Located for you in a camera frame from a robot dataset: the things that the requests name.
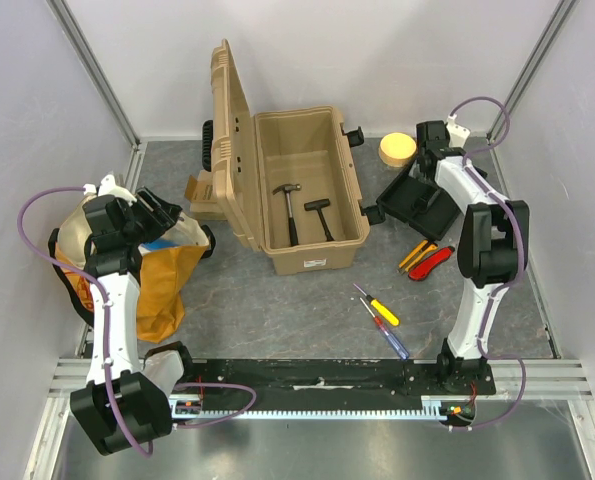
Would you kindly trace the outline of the red utility knife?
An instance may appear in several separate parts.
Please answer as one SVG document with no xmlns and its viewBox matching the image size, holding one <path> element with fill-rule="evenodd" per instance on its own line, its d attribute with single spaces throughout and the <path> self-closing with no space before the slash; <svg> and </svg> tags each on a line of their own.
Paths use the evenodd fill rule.
<svg viewBox="0 0 595 480">
<path fill-rule="evenodd" d="M 429 275 L 433 272 L 433 270 L 439 265 L 442 265 L 443 263 L 447 262 L 454 252 L 455 248 L 453 246 L 447 246 L 437 250 L 428 258 L 418 263 L 408 273 L 408 278 L 417 282 L 426 280 L 429 277 Z"/>
</svg>

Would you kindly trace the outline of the black toolbox tray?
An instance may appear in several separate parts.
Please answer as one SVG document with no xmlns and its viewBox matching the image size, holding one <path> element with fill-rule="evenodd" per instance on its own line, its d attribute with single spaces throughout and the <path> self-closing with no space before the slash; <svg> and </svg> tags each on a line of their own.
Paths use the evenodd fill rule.
<svg viewBox="0 0 595 480">
<path fill-rule="evenodd" d="M 430 240 L 441 240 L 459 213 L 464 215 L 460 245 L 479 237 L 490 227 L 492 192 L 486 178 L 460 157 L 440 160 L 432 184 L 401 172 L 377 197 L 382 215 L 390 215 Z"/>
</svg>

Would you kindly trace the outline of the tan plastic toolbox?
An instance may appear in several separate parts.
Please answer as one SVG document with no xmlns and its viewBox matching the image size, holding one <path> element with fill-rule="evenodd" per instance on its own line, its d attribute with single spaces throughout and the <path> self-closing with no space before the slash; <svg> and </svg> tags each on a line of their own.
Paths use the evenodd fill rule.
<svg viewBox="0 0 595 480">
<path fill-rule="evenodd" d="M 213 115 L 202 126 L 202 163 L 235 237 L 265 253 L 279 275 L 350 267 L 371 226 L 351 152 L 365 142 L 362 129 L 346 129 L 331 105 L 252 113 L 227 40 L 212 52 L 210 84 Z M 272 194 L 287 183 L 301 185 L 291 194 L 294 247 L 285 195 Z M 323 213 L 332 242 L 317 212 L 304 210 L 324 198 L 331 202 Z"/>
</svg>

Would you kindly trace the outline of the black rubber mallet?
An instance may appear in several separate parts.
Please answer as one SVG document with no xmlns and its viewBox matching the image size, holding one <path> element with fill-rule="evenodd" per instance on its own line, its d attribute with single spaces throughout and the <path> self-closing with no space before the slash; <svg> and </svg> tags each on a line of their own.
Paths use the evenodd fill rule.
<svg viewBox="0 0 595 480">
<path fill-rule="evenodd" d="M 328 223 L 327 223 L 327 221 L 325 219 L 325 215 L 323 213 L 323 210 L 325 208 L 329 207 L 330 205 L 331 205 L 331 202 L 328 198 L 313 200 L 310 202 L 306 202 L 304 204 L 305 211 L 308 211 L 308 212 L 316 211 L 317 212 L 327 242 L 332 242 L 334 240 L 334 237 L 329 229 Z"/>
</svg>

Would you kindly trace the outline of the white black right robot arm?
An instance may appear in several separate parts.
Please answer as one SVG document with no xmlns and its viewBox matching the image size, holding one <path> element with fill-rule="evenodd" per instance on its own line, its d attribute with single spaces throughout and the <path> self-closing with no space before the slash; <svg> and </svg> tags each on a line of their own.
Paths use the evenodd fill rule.
<svg viewBox="0 0 595 480">
<path fill-rule="evenodd" d="M 459 127 L 442 120 L 416 125 L 417 164 L 464 215 L 457 263 L 464 290 L 455 325 L 437 356 L 435 381 L 460 392 L 486 376 L 488 338 L 499 304 L 527 266 L 529 207 L 495 190 L 451 135 Z"/>
</svg>

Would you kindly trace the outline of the yellow utility knife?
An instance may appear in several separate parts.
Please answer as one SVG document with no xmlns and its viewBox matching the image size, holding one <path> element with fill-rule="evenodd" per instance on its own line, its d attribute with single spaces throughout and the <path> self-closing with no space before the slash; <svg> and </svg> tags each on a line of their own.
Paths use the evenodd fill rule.
<svg viewBox="0 0 595 480">
<path fill-rule="evenodd" d="M 406 257 L 398 264 L 398 272 L 404 274 L 416 266 L 427 254 L 438 249 L 438 245 L 428 239 L 422 240 L 413 248 Z"/>
</svg>

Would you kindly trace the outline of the blue red handle screwdriver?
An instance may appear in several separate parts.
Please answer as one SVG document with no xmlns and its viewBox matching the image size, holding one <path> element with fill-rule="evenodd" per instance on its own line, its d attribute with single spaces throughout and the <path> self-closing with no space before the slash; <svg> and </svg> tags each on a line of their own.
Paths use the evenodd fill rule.
<svg viewBox="0 0 595 480">
<path fill-rule="evenodd" d="M 391 330 L 383 323 L 380 317 L 378 317 L 372 309 L 368 306 L 368 303 L 361 298 L 361 303 L 368 311 L 369 315 L 371 316 L 373 322 L 375 323 L 377 329 L 380 331 L 382 336 L 386 339 L 387 343 L 390 347 L 394 350 L 394 352 L 398 355 L 399 358 L 402 360 L 409 359 L 409 352 L 404 347 L 403 343 L 391 332 Z"/>
</svg>

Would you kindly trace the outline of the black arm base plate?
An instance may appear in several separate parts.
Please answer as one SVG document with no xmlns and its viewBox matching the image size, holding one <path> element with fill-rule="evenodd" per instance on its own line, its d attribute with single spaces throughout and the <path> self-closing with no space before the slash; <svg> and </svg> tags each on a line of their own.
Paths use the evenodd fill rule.
<svg viewBox="0 0 595 480">
<path fill-rule="evenodd" d="M 436 362 L 400 359 L 195 359 L 183 382 L 220 382 L 268 390 L 395 390 L 406 396 L 493 395 L 496 385 L 485 360 L 448 373 Z"/>
</svg>

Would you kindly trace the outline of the yellow canvas tote bag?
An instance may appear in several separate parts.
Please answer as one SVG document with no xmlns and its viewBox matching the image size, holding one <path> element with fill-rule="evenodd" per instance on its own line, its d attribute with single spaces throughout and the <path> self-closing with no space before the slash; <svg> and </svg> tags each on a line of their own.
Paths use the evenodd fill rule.
<svg viewBox="0 0 595 480">
<path fill-rule="evenodd" d="M 61 226 L 53 229 L 48 239 L 51 258 L 84 268 L 85 242 L 91 229 L 83 206 L 92 199 L 91 195 L 85 196 Z M 181 288 L 200 260 L 212 255 L 215 245 L 210 228 L 183 211 L 173 228 L 157 240 L 140 245 L 141 290 L 136 319 L 140 340 L 160 343 L 177 331 L 185 315 Z"/>
</svg>

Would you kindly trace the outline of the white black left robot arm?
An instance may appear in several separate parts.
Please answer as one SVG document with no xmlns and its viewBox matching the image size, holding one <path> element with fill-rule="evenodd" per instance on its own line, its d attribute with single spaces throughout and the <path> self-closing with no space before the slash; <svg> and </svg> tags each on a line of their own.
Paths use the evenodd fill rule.
<svg viewBox="0 0 595 480">
<path fill-rule="evenodd" d="M 101 188 L 83 206 L 91 229 L 84 272 L 94 303 L 94 339 L 83 388 L 70 395 L 71 411 L 96 450 L 104 455 L 135 448 L 152 453 L 153 440 L 173 429 L 169 397 L 197 380 L 188 349 L 173 342 L 137 351 L 141 245 L 157 240 L 182 209 L 147 188 L 128 195 Z"/>
</svg>

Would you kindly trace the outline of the yellow handle screwdriver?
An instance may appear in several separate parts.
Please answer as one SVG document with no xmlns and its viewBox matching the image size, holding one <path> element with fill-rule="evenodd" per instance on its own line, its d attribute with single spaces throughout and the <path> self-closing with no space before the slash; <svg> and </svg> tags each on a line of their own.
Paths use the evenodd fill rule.
<svg viewBox="0 0 595 480">
<path fill-rule="evenodd" d="M 382 302 L 380 302 L 378 299 L 366 292 L 358 284 L 354 283 L 353 286 L 361 293 L 365 300 L 375 309 L 375 311 L 383 319 L 385 319 L 388 323 L 390 323 L 393 326 L 398 326 L 400 324 L 399 318 Z"/>
</svg>

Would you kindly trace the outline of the steel claw hammer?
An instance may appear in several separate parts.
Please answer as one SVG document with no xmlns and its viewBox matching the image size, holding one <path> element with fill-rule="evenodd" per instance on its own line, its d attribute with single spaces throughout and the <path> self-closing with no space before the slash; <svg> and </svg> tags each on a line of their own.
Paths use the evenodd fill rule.
<svg viewBox="0 0 595 480">
<path fill-rule="evenodd" d="M 291 201 L 291 194 L 296 191 L 301 190 L 300 184 L 283 184 L 276 187 L 272 194 L 276 195 L 278 193 L 283 193 L 285 195 L 286 200 L 286 207 L 287 207 L 287 216 L 288 216 L 288 233 L 289 233 L 289 241 L 292 247 L 297 246 L 299 244 L 298 240 L 298 233 L 296 228 L 296 223 L 293 214 L 293 207 Z"/>
</svg>

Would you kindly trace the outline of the brown cardboard box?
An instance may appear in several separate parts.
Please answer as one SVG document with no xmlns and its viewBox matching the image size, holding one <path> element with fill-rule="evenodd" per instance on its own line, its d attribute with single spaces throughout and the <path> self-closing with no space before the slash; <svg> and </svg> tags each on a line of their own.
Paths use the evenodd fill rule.
<svg viewBox="0 0 595 480">
<path fill-rule="evenodd" d="M 197 176 L 191 175 L 184 196 L 190 203 L 190 216 L 192 218 L 196 220 L 226 220 L 226 216 L 219 207 L 213 192 L 211 172 L 201 170 Z"/>
</svg>

